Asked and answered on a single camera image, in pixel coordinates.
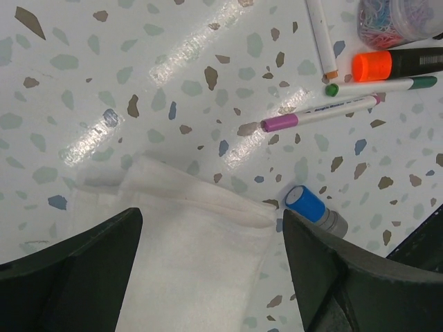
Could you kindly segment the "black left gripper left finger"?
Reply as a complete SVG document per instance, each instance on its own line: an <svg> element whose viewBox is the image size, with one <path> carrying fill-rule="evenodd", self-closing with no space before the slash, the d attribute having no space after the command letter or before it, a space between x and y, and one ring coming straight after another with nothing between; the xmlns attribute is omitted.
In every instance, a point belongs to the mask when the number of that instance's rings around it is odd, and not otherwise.
<svg viewBox="0 0 443 332"><path fill-rule="evenodd" d="M115 331L141 236L129 208L1 265L2 331Z"/></svg>

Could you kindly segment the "pink capped white marker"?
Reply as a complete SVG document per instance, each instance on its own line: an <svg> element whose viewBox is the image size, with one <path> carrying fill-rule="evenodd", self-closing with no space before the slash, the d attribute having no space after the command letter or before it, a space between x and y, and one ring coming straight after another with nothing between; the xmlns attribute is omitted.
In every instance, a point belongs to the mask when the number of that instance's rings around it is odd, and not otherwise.
<svg viewBox="0 0 443 332"><path fill-rule="evenodd" d="M261 127L267 133L283 129L306 125L337 116L355 113L361 110L371 109L380 103L376 95L367 95L354 100L325 105L316 109L303 112L288 113L262 121Z"/></svg>

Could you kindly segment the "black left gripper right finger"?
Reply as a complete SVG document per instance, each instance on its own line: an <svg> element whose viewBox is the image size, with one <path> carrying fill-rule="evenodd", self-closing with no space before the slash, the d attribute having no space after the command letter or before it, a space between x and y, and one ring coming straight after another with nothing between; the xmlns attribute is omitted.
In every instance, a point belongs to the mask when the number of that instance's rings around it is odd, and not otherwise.
<svg viewBox="0 0 443 332"><path fill-rule="evenodd" d="M442 330L442 274L375 255L290 210L282 230L305 331Z"/></svg>

